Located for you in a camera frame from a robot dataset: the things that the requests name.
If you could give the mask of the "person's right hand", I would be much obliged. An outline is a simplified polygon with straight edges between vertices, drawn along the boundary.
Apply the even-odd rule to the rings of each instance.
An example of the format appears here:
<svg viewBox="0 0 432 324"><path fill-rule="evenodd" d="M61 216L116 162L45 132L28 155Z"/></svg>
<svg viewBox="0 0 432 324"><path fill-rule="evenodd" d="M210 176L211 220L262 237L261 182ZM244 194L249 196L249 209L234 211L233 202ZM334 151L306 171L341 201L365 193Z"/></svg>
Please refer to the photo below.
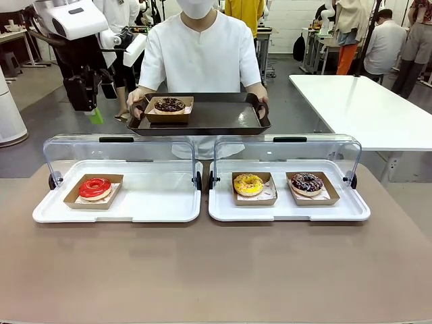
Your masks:
<svg viewBox="0 0 432 324"><path fill-rule="evenodd" d="M141 102L144 99L146 94L152 93L152 92L153 92L152 89L141 87L141 86L139 86L138 88L136 88L135 90L130 92L128 95L128 100L127 100L127 105L128 105L129 110L132 111L133 106L135 104Z"/></svg>

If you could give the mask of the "person's left hand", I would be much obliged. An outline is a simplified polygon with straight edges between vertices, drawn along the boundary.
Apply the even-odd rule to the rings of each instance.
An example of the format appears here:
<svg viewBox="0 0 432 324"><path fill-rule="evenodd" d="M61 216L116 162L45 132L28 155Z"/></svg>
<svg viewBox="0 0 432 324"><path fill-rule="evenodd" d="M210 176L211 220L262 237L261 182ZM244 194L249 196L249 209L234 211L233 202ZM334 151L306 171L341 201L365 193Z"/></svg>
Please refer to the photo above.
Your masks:
<svg viewBox="0 0 432 324"><path fill-rule="evenodd" d="M267 89L261 83L256 83L246 87L246 91L247 93L256 95L257 99L261 103L268 103L269 98L267 94Z"/></svg>

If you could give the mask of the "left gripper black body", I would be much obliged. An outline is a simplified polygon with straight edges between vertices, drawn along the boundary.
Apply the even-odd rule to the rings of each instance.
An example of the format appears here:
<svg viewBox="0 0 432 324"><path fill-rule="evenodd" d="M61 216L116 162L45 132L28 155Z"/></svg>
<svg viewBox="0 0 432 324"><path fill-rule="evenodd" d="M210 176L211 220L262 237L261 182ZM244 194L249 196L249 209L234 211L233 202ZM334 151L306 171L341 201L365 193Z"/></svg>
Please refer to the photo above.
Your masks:
<svg viewBox="0 0 432 324"><path fill-rule="evenodd" d="M88 65L79 74L63 79L67 97L75 111L91 112L97 108L100 82L101 77Z"/></svg>

